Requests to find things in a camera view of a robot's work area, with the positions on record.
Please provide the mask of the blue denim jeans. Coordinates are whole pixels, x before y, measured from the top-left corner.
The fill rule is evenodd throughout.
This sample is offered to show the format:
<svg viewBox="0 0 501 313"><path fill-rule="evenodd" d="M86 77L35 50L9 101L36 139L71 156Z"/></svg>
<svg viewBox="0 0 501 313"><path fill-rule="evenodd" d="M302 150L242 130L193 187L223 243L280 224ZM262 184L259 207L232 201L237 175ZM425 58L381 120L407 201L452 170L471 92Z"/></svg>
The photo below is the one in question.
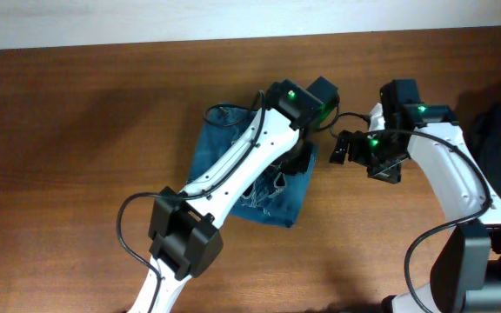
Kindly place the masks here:
<svg viewBox="0 0 501 313"><path fill-rule="evenodd" d="M187 182L203 175L238 140L254 116L236 105L210 110L197 140ZM303 207L317 151L315 144L305 151L308 165L304 173L286 175L276 165L263 171L239 197L230 214L255 223L292 227Z"/></svg>

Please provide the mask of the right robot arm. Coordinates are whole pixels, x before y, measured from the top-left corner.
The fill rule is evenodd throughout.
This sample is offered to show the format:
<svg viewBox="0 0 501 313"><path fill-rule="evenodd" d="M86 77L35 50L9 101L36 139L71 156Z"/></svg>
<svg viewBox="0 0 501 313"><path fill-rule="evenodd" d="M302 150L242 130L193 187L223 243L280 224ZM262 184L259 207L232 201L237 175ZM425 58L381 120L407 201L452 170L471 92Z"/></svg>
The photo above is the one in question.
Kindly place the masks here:
<svg viewBox="0 0 501 313"><path fill-rule="evenodd" d="M412 160L427 177L446 221L417 237L404 257L407 292L386 297L384 312L501 312L501 198L464 141L452 109L420 99L413 79L393 80L363 119L366 132L343 130L331 163L363 165L370 178L399 183ZM414 287L410 263L430 236L450 236L431 267L428 283Z"/></svg>

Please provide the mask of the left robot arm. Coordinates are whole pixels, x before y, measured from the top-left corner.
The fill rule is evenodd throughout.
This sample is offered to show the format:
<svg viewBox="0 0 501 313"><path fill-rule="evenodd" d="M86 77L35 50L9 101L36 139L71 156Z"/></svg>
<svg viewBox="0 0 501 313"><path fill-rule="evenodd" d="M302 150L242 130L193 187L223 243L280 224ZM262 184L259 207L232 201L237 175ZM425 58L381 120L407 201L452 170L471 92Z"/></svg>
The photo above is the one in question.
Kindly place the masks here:
<svg viewBox="0 0 501 313"><path fill-rule="evenodd" d="M272 164L303 170L307 139L338 106L337 87L324 77L302 88L290 79L273 83L248 128L201 176L176 192L151 192L150 258L133 312L169 312L192 278L215 261L224 243L220 229L243 193Z"/></svg>

